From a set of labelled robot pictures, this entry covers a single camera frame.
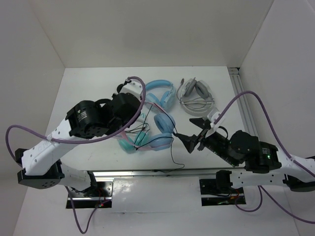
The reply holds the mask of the pink blue cat-ear headphones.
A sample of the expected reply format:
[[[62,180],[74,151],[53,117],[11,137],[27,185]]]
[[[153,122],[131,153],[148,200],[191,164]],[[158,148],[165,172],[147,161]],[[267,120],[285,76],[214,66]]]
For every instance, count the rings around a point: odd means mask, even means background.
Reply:
[[[160,133],[152,135],[152,129],[150,127],[151,131],[148,141],[142,146],[136,146],[136,151],[160,151],[168,149],[172,145],[173,133],[175,131],[176,124],[174,118],[170,114],[168,114],[161,106],[155,103],[149,105],[149,111],[151,111],[153,108],[157,108],[157,110],[159,111],[159,113],[154,116],[154,122]],[[118,136],[116,136],[116,139],[118,140],[119,137],[122,136],[124,133],[125,131],[120,133]]]

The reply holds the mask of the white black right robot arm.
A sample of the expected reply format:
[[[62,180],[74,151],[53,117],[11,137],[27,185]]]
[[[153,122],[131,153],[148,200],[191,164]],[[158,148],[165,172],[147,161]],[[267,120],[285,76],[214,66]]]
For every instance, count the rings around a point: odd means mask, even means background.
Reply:
[[[202,118],[191,118],[190,122],[200,127],[198,135],[187,136],[176,133],[186,150],[208,149],[232,167],[244,164],[243,170],[219,170],[216,172],[215,188],[221,193],[245,186],[278,185],[287,186],[293,192],[312,192],[315,189],[314,158],[288,158],[275,145],[262,142],[242,130],[227,138],[217,131],[211,131],[211,123]]]

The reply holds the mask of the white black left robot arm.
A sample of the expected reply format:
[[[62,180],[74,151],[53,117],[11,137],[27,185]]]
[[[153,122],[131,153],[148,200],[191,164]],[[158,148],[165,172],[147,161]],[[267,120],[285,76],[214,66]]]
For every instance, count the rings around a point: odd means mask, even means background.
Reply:
[[[18,149],[22,170],[18,183],[36,189],[58,184],[92,196],[97,182],[91,171],[81,171],[62,163],[61,158],[80,144],[111,138],[130,127],[139,117],[144,96],[119,93],[112,99],[83,100],[76,104],[59,126],[30,149]]]

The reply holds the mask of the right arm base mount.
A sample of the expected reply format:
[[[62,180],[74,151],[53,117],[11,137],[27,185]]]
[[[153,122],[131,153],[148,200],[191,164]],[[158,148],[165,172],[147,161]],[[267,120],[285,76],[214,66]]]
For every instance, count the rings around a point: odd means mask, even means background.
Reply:
[[[235,200],[238,204],[245,205],[246,199],[243,188],[219,190],[215,179],[200,179],[201,205],[208,206],[227,206],[234,205]]]

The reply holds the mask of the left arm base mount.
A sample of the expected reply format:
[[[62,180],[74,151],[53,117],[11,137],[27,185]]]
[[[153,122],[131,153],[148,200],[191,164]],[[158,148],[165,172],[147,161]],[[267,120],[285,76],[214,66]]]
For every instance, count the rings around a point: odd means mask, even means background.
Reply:
[[[76,209],[92,209],[95,208],[96,205],[98,205],[98,208],[111,208],[114,179],[100,178],[96,181],[96,189],[87,194],[76,192],[73,188],[69,188],[70,194],[68,194],[65,208],[72,208],[70,196],[73,198],[74,207]]]

